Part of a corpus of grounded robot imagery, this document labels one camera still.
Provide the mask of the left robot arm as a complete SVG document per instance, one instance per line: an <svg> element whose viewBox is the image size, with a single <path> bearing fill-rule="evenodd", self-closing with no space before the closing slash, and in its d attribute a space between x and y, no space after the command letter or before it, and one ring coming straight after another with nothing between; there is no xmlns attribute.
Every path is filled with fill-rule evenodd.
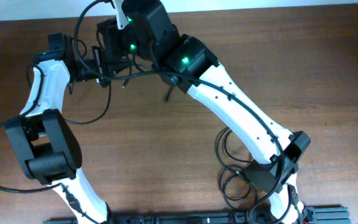
<svg viewBox="0 0 358 224"><path fill-rule="evenodd" d="M28 179L59 194L77 223L108 223L109 207L86 179L80 145L62 116L66 87L95 79L75 60L73 42L62 33L48 36L49 50L36 55L31 66L29 99L19 118L5 129Z"/></svg>

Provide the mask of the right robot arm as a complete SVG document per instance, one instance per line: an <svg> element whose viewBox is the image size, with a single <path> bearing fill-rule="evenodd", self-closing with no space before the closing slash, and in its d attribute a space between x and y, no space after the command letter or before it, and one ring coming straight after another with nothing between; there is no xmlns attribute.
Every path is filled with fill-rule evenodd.
<svg viewBox="0 0 358 224"><path fill-rule="evenodd" d="M179 34L160 1L113 1L114 19L100 23L107 63L126 54L152 63L150 72L210 109L248 148L252 160L234 168L270 202L269 223L301 223L298 161L310 144L267 116L233 81L204 43Z"/></svg>

